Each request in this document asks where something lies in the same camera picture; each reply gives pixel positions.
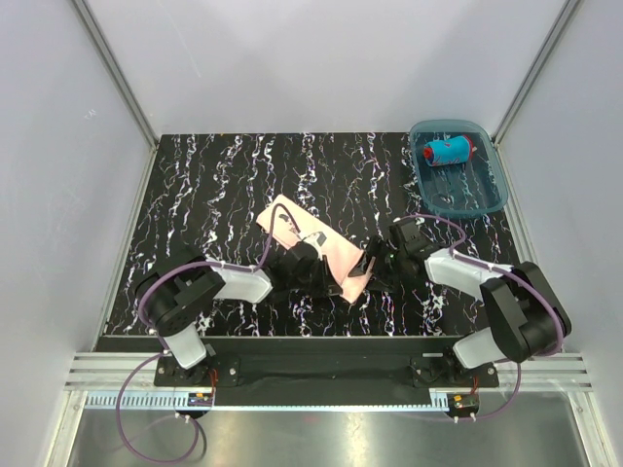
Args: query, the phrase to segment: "robotic arm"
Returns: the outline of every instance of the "robotic arm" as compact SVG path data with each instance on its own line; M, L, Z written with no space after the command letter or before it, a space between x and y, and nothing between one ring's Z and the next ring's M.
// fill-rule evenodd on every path
M415 285L430 281L447 285L482 301L490 327L457 341L452 365L467 372L483 364L507 358L521 363L554 346L557 325L542 303L500 271L509 271L527 282L555 311L563 335L570 333L567 314L539 267L525 262L517 267L494 265L431 243L420 233L413 218L389 227L390 240L371 239L358 268L351 275L371 270L371 288L391 289L396 284ZM253 304L283 298L289 290L312 295L338 295L317 245L300 241L265 268L241 267L212 262L184 270L155 290L152 286L174 269L205 262L201 252L186 247L156 263L138 282L136 296L144 301L146 317L164 339L181 367L189 369L206 356L194 322L213 300L243 300Z

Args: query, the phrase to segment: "peach cloth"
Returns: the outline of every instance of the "peach cloth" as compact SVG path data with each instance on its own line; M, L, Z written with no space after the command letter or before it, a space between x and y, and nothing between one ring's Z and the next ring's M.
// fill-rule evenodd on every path
M271 214L273 205L277 202L282 203L288 208L294 220L301 229L300 234L296 230L289 217L283 209L278 208L275 215L275 227L273 237L284 248L289 249L299 240L309 234L323 232L326 235L325 242L320 246L320 251L327 257L329 269L336 282L342 287L342 297L351 304L354 304L365 289L372 273L368 271L359 277L348 277L348 273L357 265L363 250L346 240L339 233L329 226L313 217L308 211L297 206L293 201L284 195L279 195L276 199L257 217L257 223L266 232L271 226Z

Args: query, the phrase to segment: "translucent blue tray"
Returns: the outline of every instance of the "translucent blue tray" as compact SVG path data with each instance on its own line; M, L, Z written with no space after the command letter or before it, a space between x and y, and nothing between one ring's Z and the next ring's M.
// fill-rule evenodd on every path
M436 167L426 163L422 154L426 143L462 134L476 148L470 161ZM409 136L421 198L430 212L468 219L504 207L508 201L504 173L491 138L480 126L462 120L430 120L411 128Z

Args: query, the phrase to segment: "white backdrop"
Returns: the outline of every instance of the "white backdrop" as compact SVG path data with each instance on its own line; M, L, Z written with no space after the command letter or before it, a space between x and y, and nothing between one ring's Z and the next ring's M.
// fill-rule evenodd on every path
M155 131L499 124L563 0L89 0Z
M149 150L70 2L3 2L0 63L0 464L38 466Z
M536 257L623 462L623 3L583 3L502 143Z

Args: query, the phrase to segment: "gray floor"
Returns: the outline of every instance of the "gray floor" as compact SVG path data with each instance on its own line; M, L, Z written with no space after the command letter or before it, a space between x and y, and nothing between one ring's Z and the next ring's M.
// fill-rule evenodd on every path
M484 412L500 396L489 396ZM129 436L160 412L124 412ZM524 394L499 418L454 425L403 413L209 413L201 419L207 437L184 465L197 466L588 466L563 395ZM192 428L170 420L144 432L133 445L160 459L180 455ZM112 411L88 410L70 466L150 465L120 444Z

